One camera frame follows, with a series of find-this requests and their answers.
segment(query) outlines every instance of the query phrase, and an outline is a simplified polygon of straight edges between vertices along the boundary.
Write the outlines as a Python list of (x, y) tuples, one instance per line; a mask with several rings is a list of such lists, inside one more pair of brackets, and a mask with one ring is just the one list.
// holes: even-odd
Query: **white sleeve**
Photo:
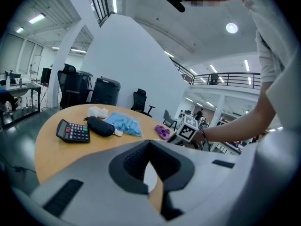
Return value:
[(259, 63), (261, 64), (261, 82), (274, 82), (276, 73), (274, 69), (273, 53), (263, 43), (259, 31), (256, 31), (257, 51), (259, 55)]

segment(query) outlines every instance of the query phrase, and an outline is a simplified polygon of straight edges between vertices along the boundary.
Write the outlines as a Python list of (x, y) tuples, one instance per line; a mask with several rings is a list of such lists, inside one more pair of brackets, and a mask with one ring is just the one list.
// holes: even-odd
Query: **white cube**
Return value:
[(190, 142), (198, 131), (198, 121), (188, 115), (184, 115), (180, 122), (177, 136), (187, 142)]

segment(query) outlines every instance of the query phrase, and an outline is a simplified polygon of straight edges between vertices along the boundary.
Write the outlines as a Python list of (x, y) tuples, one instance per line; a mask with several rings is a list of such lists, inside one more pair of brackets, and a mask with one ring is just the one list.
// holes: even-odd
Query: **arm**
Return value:
[[(248, 114), (222, 126), (204, 129), (208, 141), (242, 141), (264, 132), (275, 116), (275, 110), (266, 96), (267, 89), (276, 79), (273, 53), (256, 32), (257, 50), (261, 68), (261, 90), (256, 107)], [(204, 141), (201, 132), (194, 137)]]

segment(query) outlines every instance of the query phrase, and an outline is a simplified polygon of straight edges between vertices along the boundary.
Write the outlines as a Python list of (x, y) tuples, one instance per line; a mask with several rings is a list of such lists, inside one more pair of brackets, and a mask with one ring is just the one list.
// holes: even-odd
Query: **white tissue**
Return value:
[(88, 109), (88, 117), (95, 116), (99, 118), (108, 118), (109, 117), (109, 111), (106, 108), (99, 109), (96, 106), (92, 106)]

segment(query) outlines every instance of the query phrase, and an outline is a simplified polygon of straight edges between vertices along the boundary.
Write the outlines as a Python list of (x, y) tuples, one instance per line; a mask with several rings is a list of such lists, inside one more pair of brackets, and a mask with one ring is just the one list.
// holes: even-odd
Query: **hand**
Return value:
[(197, 143), (200, 143), (201, 141), (205, 141), (202, 131), (198, 130), (194, 135), (192, 141), (196, 141)]

